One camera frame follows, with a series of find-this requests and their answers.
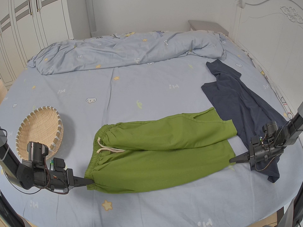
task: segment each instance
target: carved floral ornament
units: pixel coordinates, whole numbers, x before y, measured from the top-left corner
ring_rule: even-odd
[[[300,14],[298,14],[296,12],[296,10],[292,7],[286,7],[286,6],[283,6],[283,7],[280,7],[282,12],[288,17],[288,19],[292,22],[297,22],[299,24],[303,24],[303,19],[302,17],[300,16]]]

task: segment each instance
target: clothing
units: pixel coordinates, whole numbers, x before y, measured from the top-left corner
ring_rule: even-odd
[[[201,88],[221,119],[232,119],[237,129],[237,135],[247,149],[251,137],[257,134],[264,136],[262,127],[269,121],[276,121],[278,127],[285,125],[286,120],[283,116],[240,80],[241,73],[220,60],[207,62],[206,65],[217,81],[205,83]],[[280,177],[278,161],[279,156],[265,170],[260,171],[268,175],[268,180],[272,183]],[[263,169],[267,164],[268,161],[259,162],[256,164],[256,168]]]
[[[214,108],[103,125],[85,172],[95,183],[87,189],[147,192],[197,180],[229,165],[235,154],[227,139],[236,134],[232,121],[220,119]]]

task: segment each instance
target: nightstand top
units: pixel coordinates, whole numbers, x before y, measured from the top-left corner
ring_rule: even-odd
[[[193,30],[211,30],[215,33],[221,32],[228,36],[228,31],[217,23],[199,20],[189,20],[188,22]]]

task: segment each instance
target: basket rim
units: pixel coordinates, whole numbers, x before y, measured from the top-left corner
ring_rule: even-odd
[[[56,135],[55,135],[55,138],[53,140],[53,142],[51,143],[50,146],[48,146],[48,149],[50,150],[50,152],[52,152],[53,150],[55,150],[55,148],[57,147],[57,142],[60,138],[60,135],[63,133],[63,130],[62,130],[62,120],[61,120],[61,117],[60,117],[60,114],[58,112],[57,109],[55,109],[54,107],[51,107],[51,106],[42,106],[40,108],[37,108],[35,109],[34,111],[32,111],[28,116],[25,117],[25,119],[22,121],[22,123],[20,124],[20,127],[18,129],[18,132],[17,132],[17,135],[16,135],[16,150],[17,150],[17,154],[18,156],[23,159],[23,157],[21,156],[20,152],[19,152],[19,138],[20,138],[20,134],[21,134],[21,130],[22,130],[22,124],[25,125],[25,120],[29,121],[28,120],[28,117],[31,117],[33,115],[36,115],[37,112],[40,112],[41,110],[53,110],[56,112],[57,114],[57,119],[58,119],[58,127],[57,127],[57,132],[56,132]]]

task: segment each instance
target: white drawstring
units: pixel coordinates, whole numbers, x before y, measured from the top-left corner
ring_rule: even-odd
[[[100,153],[100,151],[102,151],[102,150],[109,150],[111,152],[123,152],[123,151],[125,151],[124,149],[118,149],[118,148],[113,148],[113,147],[101,145],[100,140],[101,140],[100,137],[98,137],[98,144],[102,148],[100,148],[99,150],[97,150],[97,153]]]

